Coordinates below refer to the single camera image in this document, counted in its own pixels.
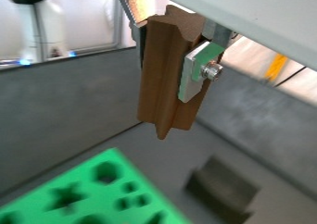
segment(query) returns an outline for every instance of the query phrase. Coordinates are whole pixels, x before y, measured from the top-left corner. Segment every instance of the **circular hole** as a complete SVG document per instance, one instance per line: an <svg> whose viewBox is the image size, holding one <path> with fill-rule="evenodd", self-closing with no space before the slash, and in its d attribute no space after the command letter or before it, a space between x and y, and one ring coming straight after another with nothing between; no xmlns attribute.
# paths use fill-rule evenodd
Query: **circular hole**
<svg viewBox="0 0 317 224"><path fill-rule="evenodd" d="M98 215L86 215L82 217L76 224L106 224Z"/></svg>
<svg viewBox="0 0 317 224"><path fill-rule="evenodd" d="M136 182L128 182L124 184L122 186L122 190L125 193L132 193L136 192L139 190L139 186Z"/></svg>
<svg viewBox="0 0 317 224"><path fill-rule="evenodd" d="M110 162L102 162L94 167L94 178L104 184L110 184L118 179L118 169Z"/></svg>
<svg viewBox="0 0 317 224"><path fill-rule="evenodd" d="M157 224L157 223L163 223L163 219L164 219L164 213L163 212L157 212L152 215L152 217L144 222L144 224Z"/></svg>
<svg viewBox="0 0 317 224"><path fill-rule="evenodd" d="M126 209L129 208L129 203L128 203L126 198L120 198L120 199L117 199L114 205L116 205L116 209L117 209L118 211L124 211L124 210L126 210Z"/></svg>
<svg viewBox="0 0 317 224"><path fill-rule="evenodd" d="M6 213L0 216L0 224L17 224L21 223L18 214L15 212Z"/></svg>
<svg viewBox="0 0 317 224"><path fill-rule="evenodd" d="M143 194L143 195L136 196L134 198L136 206L141 207L141 206L149 205L149 203L151 203L151 199L148 195Z"/></svg>

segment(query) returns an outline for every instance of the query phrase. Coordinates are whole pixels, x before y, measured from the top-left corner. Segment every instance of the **gray floor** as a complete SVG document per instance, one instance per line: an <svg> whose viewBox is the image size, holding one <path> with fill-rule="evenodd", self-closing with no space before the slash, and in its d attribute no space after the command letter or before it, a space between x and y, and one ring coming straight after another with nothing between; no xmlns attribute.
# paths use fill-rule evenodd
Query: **gray floor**
<svg viewBox="0 0 317 224"><path fill-rule="evenodd" d="M192 223L221 223L183 190L191 170L216 155L260 188L250 205L255 215L246 224L315 224L317 204L199 124L189 131L171 131L164 141L156 139L152 125L137 125L29 182L0 204L109 147L120 148Z"/></svg>

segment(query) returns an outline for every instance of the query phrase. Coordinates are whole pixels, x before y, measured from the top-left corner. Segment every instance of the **star-shaped hole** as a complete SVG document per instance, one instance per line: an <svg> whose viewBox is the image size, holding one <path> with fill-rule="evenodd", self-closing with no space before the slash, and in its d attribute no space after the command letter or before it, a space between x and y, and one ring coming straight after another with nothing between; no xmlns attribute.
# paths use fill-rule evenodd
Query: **star-shaped hole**
<svg viewBox="0 0 317 224"><path fill-rule="evenodd" d="M54 196L54 202L49 210L62 208L66 212L73 211L73 203L86 198L86 196L77 191L77 183L70 183L64 188L53 189L52 194Z"/></svg>

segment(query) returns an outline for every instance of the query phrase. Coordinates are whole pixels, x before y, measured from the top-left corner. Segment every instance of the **dark block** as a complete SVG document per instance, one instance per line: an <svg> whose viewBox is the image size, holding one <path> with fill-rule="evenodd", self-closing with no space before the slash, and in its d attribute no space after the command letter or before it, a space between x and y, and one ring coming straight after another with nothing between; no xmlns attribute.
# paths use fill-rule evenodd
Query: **dark block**
<svg viewBox="0 0 317 224"><path fill-rule="evenodd" d="M216 157L192 172L185 189L225 223L240 224L250 218L246 207L258 187Z"/></svg>

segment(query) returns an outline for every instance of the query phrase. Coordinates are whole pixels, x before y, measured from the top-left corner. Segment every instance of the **gray wall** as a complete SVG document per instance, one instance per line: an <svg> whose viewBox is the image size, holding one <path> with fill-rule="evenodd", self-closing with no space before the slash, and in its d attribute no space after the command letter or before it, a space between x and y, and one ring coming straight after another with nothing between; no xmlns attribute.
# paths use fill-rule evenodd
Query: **gray wall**
<svg viewBox="0 0 317 224"><path fill-rule="evenodd" d="M137 123L133 49L0 72L0 193Z"/></svg>
<svg viewBox="0 0 317 224"><path fill-rule="evenodd" d="M317 197L315 107L225 68L197 121Z"/></svg>

